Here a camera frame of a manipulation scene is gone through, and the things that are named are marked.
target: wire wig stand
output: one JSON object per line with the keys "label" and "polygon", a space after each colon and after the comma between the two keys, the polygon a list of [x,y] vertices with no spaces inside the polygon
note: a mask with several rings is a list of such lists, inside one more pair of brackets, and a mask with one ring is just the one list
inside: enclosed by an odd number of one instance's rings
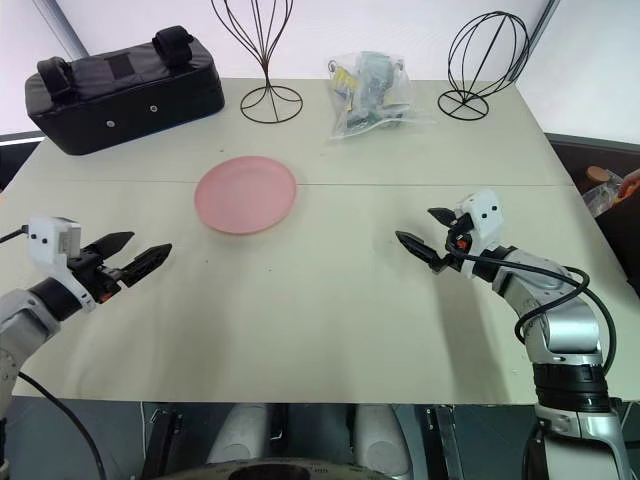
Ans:
{"label": "wire wig stand", "polygon": [[[257,60],[265,79],[264,86],[253,89],[242,97],[240,111],[257,123],[282,123],[291,120],[302,111],[302,97],[292,88],[271,83],[269,62],[291,16],[293,0],[273,0],[270,8],[263,6],[262,10],[259,3],[265,5],[267,2],[249,0],[253,27],[246,28],[241,25],[229,3],[230,0],[211,0],[213,11],[222,25]],[[269,22],[266,35],[263,19]],[[248,33],[251,29],[255,29],[253,37]]]}
{"label": "wire wig stand", "polygon": [[[475,35],[478,27],[483,24],[485,24],[486,26],[485,22],[489,22],[492,19],[497,19],[500,23],[498,24],[498,27],[493,34],[493,38],[489,43],[489,47],[487,48],[487,51],[485,52],[482,61],[478,66],[478,69],[473,74],[473,80],[470,84],[468,84],[468,82],[465,81],[465,59],[467,50],[469,49],[469,44],[471,43],[471,39]],[[485,62],[487,61],[487,58],[489,57],[489,54],[491,53],[496,41],[498,40],[498,37],[500,36],[502,28],[505,25],[510,25],[511,31],[513,32],[513,50],[511,52],[511,61],[504,75],[502,75],[493,83],[482,88],[478,88],[476,86],[478,76],[480,75]],[[522,49],[520,50],[520,54],[516,56],[519,41],[522,43]],[[461,79],[458,82],[453,78],[452,65],[458,58],[458,53],[461,47]],[[480,120],[481,118],[487,116],[487,114],[489,113],[489,104],[487,103],[485,98],[507,88],[518,78],[529,58],[529,48],[530,41],[529,35],[527,34],[527,28],[524,22],[515,15],[506,12],[491,12],[480,15],[469,21],[457,33],[457,35],[453,39],[451,48],[449,49],[448,77],[449,84],[451,84],[452,89],[447,90],[438,98],[438,107],[440,108],[440,110],[442,110],[442,112],[446,115],[457,120]]]}

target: black padded bag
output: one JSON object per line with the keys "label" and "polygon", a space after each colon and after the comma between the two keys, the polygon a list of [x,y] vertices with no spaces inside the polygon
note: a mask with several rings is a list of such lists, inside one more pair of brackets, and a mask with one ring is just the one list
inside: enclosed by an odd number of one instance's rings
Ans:
{"label": "black padded bag", "polygon": [[27,113],[64,152],[83,155],[216,113],[224,106],[211,54],[180,27],[143,45],[38,62]]}

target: wire sphere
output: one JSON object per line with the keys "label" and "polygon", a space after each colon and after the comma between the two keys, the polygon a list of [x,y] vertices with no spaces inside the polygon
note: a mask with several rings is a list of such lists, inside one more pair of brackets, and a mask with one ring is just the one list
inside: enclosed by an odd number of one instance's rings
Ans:
{"label": "wire sphere", "polygon": [[[478,67],[474,70],[468,64],[467,52],[473,44],[478,29],[486,29],[490,23],[496,24],[496,29],[491,36],[491,42],[482,57]],[[512,48],[509,55],[510,61],[506,65],[504,75],[489,85],[484,82],[477,84],[478,76],[485,66],[487,59],[496,45],[505,42],[512,37]],[[452,89],[444,92],[438,98],[438,107],[443,113],[458,120],[479,120],[489,113],[489,104],[485,100],[490,95],[504,90],[514,81],[524,69],[529,59],[530,49],[529,34],[522,19],[507,12],[491,12],[479,15],[467,22],[456,34],[447,61],[447,76]],[[460,79],[454,78],[453,70],[460,72]]]}

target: pink plate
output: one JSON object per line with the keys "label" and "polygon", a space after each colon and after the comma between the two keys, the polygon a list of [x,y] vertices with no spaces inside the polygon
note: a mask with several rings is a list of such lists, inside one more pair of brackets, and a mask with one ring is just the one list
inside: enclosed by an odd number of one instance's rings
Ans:
{"label": "pink plate", "polygon": [[253,233],[287,216],[296,199],[296,179],[266,157],[232,158],[202,177],[195,193],[200,220],[226,233]]}

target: bag handle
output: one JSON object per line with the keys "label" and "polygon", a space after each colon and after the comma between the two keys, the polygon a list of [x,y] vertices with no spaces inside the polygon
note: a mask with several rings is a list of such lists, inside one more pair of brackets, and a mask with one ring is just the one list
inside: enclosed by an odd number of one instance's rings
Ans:
{"label": "bag handle", "polygon": [[167,68],[189,63],[192,58],[191,48],[189,48],[191,42],[193,42],[193,36],[180,25],[158,31],[152,40],[153,47]]}
{"label": "bag handle", "polygon": [[49,60],[41,60],[36,68],[42,77],[51,100],[65,102],[75,94],[73,72],[71,66],[60,57],[51,57]]}

